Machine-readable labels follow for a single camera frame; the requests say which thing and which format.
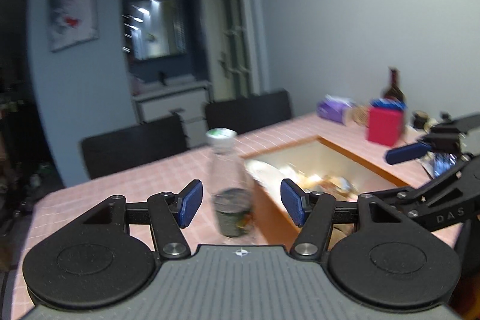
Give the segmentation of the white cream cloth mitt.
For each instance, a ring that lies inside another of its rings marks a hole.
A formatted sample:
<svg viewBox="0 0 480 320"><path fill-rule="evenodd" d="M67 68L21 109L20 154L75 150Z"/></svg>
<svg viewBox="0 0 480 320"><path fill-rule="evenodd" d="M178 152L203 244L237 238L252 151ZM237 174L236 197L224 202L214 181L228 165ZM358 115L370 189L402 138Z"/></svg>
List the white cream cloth mitt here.
<svg viewBox="0 0 480 320"><path fill-rule="evenodd" d="M286 178L280 169L259 160L246 161L246 169L253 179L266 187L278 186Z"/></svg>

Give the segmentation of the gold foil snack bag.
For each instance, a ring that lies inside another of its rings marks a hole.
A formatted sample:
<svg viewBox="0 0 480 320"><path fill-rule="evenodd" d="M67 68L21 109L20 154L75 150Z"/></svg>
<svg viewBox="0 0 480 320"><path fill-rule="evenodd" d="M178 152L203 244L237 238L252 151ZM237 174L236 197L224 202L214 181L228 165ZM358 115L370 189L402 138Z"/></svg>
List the gold foil snack bag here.
<svg viewBox="0 0 480 320"><path fill-rule="evenodd" d="M349 180L342 176L310 176L306 186L309 192L318 191L328 193L335 197L337 201L355 201L358 197L356 188Z"/></svg>

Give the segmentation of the pink checkered tablecloth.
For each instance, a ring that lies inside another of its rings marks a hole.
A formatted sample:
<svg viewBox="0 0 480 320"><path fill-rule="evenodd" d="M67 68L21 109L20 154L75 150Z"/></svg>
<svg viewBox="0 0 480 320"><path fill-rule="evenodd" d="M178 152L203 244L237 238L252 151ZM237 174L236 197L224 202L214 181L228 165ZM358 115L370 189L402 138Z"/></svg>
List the pink checkered tablecloth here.
<svg viewBox="0 0 480 320"><path fill-rule="evenodd" d="M360 126L342 126L314 114L246 133L238 140L238 150L241 156L251 158L311 140L343 148L396 184L418 186L425 184L428 179L419 163L396 166L384 163L386 148L367 142L365 130ZM209 158L210 150L207 147L194 149L46 196L34 208L22 255L110 195L123 194L130 202L140 202L161 190L177 192L192 179L206 180Z"/></svg>

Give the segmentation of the red box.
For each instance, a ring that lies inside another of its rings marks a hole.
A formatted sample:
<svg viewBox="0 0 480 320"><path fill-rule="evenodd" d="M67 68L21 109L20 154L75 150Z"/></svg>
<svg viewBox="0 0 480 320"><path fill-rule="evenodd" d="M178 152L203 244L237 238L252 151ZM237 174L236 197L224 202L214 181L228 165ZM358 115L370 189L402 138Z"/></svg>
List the red box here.
<svg viewBox="0 0 480 320"><path fill-rule="evenodd" d="M383 146L394 146L403 133L402 111L370 107L367 140Z"/></svg>

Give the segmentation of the orange cardboard box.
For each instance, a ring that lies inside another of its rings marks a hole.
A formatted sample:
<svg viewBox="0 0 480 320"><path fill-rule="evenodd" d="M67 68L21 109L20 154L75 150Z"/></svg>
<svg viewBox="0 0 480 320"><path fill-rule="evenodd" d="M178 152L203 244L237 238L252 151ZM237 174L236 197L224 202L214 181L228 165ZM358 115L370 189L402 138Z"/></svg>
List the orange cardboard box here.
<svg viewBox="0 0 480 320"><path fill-rule="evenodd" d="M267 244L290 248L299 233L281 201L281 182L291 179L306 193L326 192L353 202L361 193L408 183L325 138L310 138L250 155L244 160L253 179L254 215Z"/></svg>

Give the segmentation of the dark glass jar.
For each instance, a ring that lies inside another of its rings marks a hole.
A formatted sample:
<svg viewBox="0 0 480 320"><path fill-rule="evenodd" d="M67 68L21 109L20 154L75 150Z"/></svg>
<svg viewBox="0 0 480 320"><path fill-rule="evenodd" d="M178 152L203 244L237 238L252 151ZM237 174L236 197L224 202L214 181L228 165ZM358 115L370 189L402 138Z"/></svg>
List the dark glass jar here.
<svg viewBox="0 0 480 320"><path fill-rule="evenodd" d="M414 129L424 129L429 120L429 115L424 111L414 111L412 113L412 127Z"/></svg>

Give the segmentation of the blue packet on red box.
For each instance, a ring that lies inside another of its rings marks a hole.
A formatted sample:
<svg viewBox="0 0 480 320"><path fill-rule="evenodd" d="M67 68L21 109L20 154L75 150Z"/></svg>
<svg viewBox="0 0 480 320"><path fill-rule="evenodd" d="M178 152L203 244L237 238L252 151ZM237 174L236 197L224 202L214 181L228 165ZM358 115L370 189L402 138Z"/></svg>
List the blue packet on red box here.
<svg viewBox="0 0 480 320"><path fill-rule="evenodd" d="M370 106L392 111L405 111L407 108L404 102L394 99L373 99Z"/></svg>

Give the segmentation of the brown liquor bottle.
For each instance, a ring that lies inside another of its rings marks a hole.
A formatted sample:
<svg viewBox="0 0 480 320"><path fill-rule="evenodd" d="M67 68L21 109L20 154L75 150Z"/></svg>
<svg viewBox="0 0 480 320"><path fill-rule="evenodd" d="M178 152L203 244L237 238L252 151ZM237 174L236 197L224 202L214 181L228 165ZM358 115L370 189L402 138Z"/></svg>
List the brown liquor bottle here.
<svg viewBox="0 0 480 320"><path fill-rule="evenodd" d="M399 87L399 73L397 68L389 68L390 84L382 92L384 99L391 99L398 102L405 102L405 96Z"/></svg>

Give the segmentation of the clear plastic water bottle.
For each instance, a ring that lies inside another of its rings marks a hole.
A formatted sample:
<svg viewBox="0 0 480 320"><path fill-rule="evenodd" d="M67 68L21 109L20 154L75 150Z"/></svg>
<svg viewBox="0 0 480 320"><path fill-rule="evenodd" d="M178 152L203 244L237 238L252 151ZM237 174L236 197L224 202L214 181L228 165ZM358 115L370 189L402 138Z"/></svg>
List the clear plastic water bottle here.
<svg viewBox="0 0 480 320"><path fill-rule="evenodd" d="M237 133L226 128L211 129L207 140L212 150L207 190L223 242L252 245L256 243L253 194L236 149Z"/></svg>

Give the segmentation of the purple tissue pack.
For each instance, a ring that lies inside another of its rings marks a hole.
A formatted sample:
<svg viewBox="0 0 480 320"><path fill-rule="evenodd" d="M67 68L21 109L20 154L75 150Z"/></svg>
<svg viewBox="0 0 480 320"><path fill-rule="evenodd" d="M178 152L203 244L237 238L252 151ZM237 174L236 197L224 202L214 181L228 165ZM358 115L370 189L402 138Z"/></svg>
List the purple tissue pack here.
<svg viewBox="0 0 480 320"><path fill-rule="evenodd" d="M316 112L324 120L347 125L352 119L354 108L356 108L356 104L351 99L327 94L318 103Z"/></svg>

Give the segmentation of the black chair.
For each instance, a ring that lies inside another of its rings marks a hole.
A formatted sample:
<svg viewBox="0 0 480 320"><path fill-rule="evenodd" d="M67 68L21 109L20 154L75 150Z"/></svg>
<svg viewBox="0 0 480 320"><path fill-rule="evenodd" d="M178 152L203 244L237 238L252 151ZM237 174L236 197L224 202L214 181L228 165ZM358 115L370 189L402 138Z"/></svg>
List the black chair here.
<svg viewBox="0 0 480 320"><path fill-rule="evenodd" d="M85 138L80 149L89 178L97 179L184 153L188 146L181 117L173 114Z"/></svg>
<svg viewBox="0 0 480 320"><path fill-rule="evenodd" d="M291 120L293 112L286 90L247 98L211 102L204 106L208 129L230 129L237 134L253 132Z"/></svg>

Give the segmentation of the black chair right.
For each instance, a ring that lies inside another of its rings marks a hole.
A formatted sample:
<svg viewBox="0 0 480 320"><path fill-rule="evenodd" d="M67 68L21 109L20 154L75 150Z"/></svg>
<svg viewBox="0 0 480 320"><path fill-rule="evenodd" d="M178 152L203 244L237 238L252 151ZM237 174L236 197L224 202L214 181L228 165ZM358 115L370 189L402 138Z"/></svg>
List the black chair right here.
<svg viewBox="0 0 480 320"><path fill-rule="evenodd" d="M293 112L286 90L247 98L211 102L204 106L208 129L230 129L237 134L253 132L291 120Z"/></svg>

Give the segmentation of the white glass panel door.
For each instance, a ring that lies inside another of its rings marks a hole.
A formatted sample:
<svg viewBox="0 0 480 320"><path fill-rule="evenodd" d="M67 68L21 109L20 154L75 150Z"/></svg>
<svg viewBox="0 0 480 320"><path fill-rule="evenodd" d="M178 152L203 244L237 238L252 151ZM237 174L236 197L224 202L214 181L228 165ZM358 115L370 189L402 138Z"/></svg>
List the white glass panel door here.
<svg viewBox="0 0 480 320"><path fill-rule="evenodd" d="M259 0L201 0L208 75L215 101L268 90Z"/></svg>

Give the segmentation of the wall mirror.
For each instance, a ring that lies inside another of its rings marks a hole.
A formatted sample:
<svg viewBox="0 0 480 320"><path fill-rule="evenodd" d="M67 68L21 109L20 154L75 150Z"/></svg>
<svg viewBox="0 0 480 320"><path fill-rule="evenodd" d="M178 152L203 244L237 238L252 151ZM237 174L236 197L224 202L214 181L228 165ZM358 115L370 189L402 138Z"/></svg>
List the wall mirror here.
<svg viewBox="0 0 480 320"><path fill-rule="evenodd" d="M180 0L144 0L128 5L126 38L138 61L187 51Z"/></svg>

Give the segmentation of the wine glass wall picture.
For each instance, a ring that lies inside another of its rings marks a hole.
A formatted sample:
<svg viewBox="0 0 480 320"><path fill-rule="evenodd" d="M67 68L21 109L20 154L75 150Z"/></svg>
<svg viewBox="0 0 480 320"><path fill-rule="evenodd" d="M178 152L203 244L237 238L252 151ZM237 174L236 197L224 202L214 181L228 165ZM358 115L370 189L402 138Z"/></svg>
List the wine glass wall picture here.
<svg viewBox="0 0 480 320"><path fill-rule="evenodd" d="M47 0L47 34L51 52L99 38L97 0Z"/></svg>

